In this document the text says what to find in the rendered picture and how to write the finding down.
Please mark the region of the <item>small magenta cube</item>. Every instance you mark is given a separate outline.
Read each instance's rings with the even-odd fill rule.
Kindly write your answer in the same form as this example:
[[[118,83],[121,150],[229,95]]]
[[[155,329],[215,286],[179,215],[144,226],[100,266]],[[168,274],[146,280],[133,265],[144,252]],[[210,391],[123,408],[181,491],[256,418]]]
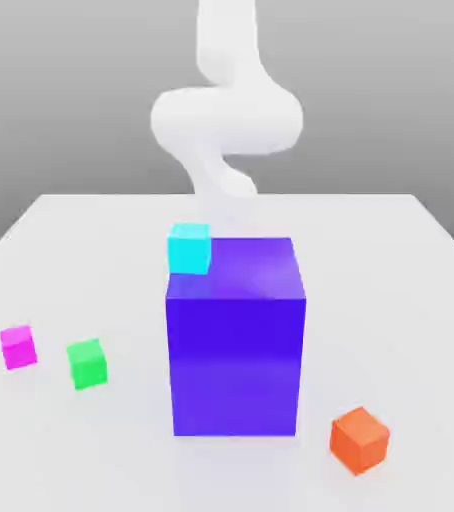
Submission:
[[[31,327],[11,327],[0,332],[1,349],[6,368],[14,370],[38,362]]]

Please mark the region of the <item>large purple box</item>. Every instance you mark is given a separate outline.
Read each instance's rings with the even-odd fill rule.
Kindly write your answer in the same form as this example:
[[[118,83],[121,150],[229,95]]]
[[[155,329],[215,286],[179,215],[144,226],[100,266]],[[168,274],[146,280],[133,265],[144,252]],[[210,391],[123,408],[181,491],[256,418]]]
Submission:
[[[166,292],[177,436],[296,432],[306,294],[293,242],[215,238],[207,274]]]

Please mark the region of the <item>small orange cube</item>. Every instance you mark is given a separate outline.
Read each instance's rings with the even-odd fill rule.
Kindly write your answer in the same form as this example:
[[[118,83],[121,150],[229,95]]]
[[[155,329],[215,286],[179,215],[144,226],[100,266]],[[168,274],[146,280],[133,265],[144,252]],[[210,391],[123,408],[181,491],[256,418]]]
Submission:
[[[381,463],[387,454],[390,430],[364,407],[357,407],[331,423],[329,447],[353,475]]]

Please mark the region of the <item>small cyan cube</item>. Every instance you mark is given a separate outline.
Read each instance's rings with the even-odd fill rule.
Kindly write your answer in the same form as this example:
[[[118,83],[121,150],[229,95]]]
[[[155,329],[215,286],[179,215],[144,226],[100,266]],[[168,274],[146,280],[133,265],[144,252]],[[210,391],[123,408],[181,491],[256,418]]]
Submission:
[[[209,224],[177,222],[167,237],[167,254],[171,274],[206,275],[211,262]]]

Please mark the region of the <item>small green cube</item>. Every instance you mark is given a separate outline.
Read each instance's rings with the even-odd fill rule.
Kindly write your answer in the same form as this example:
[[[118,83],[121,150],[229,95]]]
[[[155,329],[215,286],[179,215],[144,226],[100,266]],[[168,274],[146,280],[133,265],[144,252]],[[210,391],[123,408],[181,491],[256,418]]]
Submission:
[[[107,361],[98,339],[70,344],[66,348],[71,376],[76,390],[108,381]]]

